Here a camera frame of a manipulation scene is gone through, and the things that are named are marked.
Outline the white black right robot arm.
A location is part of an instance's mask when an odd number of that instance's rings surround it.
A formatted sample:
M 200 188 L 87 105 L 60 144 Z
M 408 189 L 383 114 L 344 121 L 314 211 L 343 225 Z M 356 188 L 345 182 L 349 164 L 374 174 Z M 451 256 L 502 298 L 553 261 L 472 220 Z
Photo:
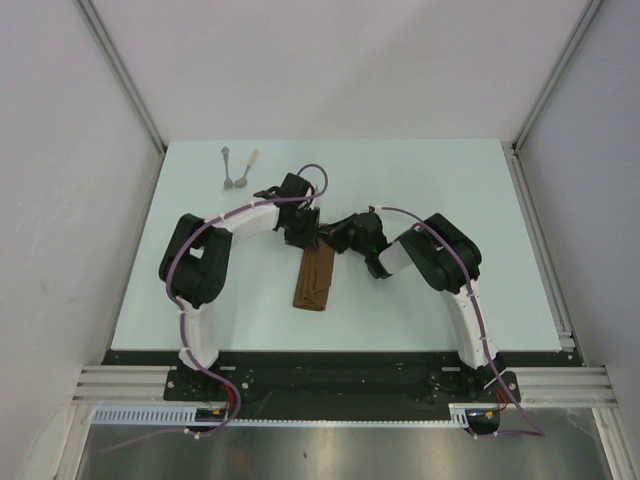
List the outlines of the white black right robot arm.
M 495 391 L 500 397 L 514 398 L 517 385 L 504 379 L 504 359 L 489 334 L 479 301 L 482 255 L 446 217 L 436 213 L 419 219 L 389 242 L 379 215 L 370 211 L 322 225 L 319 236 L 338 253 L 359 253 L 375 279 L 415 267 L 447 306 L 456 334 L 463 393 L 473 401 L 484 401 Z

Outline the brown cloth napkin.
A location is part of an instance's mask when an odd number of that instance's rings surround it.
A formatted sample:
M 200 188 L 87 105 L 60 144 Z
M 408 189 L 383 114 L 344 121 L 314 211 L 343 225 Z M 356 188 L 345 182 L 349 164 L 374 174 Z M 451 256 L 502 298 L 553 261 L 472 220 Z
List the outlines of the brown cloth napkin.
M 293 307 L 321 312 L 326 309 L 333 278 L 335 251 L 323 240 L 302 255 Z

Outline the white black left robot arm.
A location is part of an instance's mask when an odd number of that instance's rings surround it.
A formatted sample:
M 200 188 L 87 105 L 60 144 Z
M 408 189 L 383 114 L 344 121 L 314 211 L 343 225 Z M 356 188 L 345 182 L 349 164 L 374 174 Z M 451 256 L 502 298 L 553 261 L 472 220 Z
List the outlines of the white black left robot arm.
M 326 186 L 316 188 L 300 173 L 289 173 L 281 185 L 257 192 L 230 212 L 209 220 L 185 214 L 178 220 L 159 277 L 179 312 L 179 359 L 191 369 L 185 385 L 197 398 L 210 399 L 221 387 L 220 374 L 210 368 L 219 358 L 219 349 L 208 338 L 202 312 L 224 288 L 232 250 L 279 229 L 294 246 L 316 244 L 319 209 L 315 201 L 326 190 Z

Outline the spoon with wooden handle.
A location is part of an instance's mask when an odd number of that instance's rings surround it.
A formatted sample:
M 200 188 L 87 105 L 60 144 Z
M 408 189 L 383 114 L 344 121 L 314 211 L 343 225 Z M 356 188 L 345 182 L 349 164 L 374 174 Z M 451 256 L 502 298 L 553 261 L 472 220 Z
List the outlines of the spoon with wooden handle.
M 234 181 L 234 187 L 235 188 L 244 188 L 247 185 L 247 183 L 248 183 L 248 180 L 247 180 L 248 173 L 251 170 L 252 166 L 254 165 L 257 157 L 259 156 L 259 153 L 260 153 L 259 149 L 254 149 L 251 152 L 251 155 L 250 155 L 250 157 L 249 157 L 249 159 L 247 161 L 247 164 L 246 164 L 246 167 L 244 169 L 244 172 L 243 172 L 242 176 Z

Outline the metal fork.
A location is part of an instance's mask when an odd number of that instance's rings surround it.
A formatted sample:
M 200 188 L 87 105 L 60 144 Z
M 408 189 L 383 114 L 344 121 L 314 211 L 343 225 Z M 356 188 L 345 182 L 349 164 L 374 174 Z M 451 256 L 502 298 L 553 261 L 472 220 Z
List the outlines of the metal fork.
M 223 183 L 225 190 L 232 189 L 234 187 L 234 181 L 231 179 L 230 172 L 229 172 L 229 153 L 230 153 L 230 150 L 227 146 L 224 146 L 221 149 L 221 154 L 224 162 L 224 172 L 225 172 L 225 179 Z

